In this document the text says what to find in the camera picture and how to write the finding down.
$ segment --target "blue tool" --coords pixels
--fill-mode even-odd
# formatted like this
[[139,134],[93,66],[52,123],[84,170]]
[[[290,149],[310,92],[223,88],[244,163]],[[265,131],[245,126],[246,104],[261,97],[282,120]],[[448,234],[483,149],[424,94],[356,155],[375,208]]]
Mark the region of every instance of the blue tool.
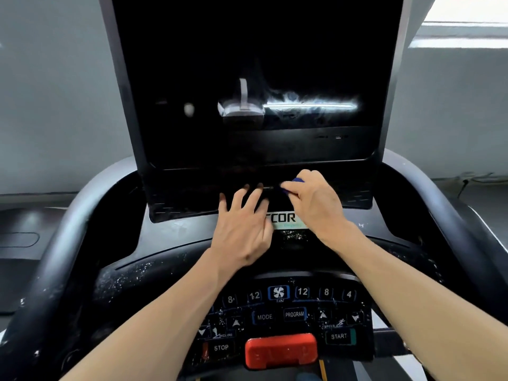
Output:
[[[302,183],[305,183],[305,182],[303,181],[303,179],[301,179],[301,178],[295,178],[295,179],[293,179],[292,181],[293,181],[293,182],[302,182]],[[284,192],[286,195],[289,195],[289,191],[288,191],[288,190],[283,189],[283,192]]]

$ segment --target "treadmill console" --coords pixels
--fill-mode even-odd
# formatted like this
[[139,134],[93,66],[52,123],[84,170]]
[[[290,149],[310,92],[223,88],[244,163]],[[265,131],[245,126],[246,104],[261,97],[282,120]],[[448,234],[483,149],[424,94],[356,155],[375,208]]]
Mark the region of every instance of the treadmill console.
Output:
[[182,374],[245,365],[249,339],[300,333],[314,335],[320,357],[371,360],[371,301],[358,278],[278,272],[228,283],[198,329]]

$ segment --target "right hand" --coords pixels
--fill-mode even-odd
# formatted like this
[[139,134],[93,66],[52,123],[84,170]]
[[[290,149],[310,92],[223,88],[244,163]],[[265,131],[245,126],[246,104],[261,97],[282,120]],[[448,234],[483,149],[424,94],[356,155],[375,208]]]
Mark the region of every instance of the right hand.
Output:
[[302,170],[297,175],[303,182],[283,182],[296,215],[326,244],[341,228],[349,224],[340,199],[319,171]]

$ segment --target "number button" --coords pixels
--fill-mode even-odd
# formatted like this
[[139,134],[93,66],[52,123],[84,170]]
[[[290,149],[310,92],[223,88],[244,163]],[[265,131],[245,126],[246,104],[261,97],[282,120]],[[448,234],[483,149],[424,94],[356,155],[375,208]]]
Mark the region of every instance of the number button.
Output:
[[320,288],[319,289],[320,300],[329,301],[333,298],[333,288]]
[[236,300],[236,294],[223,296],[223,304],[226,309],[236,307],[238,305],[238,302]]
[[356,290],[346,289],[342,292],[342,301],[353,302],[356,300]]
[[299,286],[296,286],[295,298],[296,299],[309,299],[310,298],[310,288],[301,288]]
[[263,302],[263,296],[261,295],[261,290],[256,290],[247,295],[247,301],[249,303],[261,303]]

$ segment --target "display screen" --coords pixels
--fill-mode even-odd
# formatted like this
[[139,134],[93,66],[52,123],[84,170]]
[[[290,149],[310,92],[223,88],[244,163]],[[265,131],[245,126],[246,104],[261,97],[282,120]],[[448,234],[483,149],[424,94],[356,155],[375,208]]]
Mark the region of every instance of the display screen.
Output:
[[157,168],[346,160],[378,145],[402,0],[114,6]]

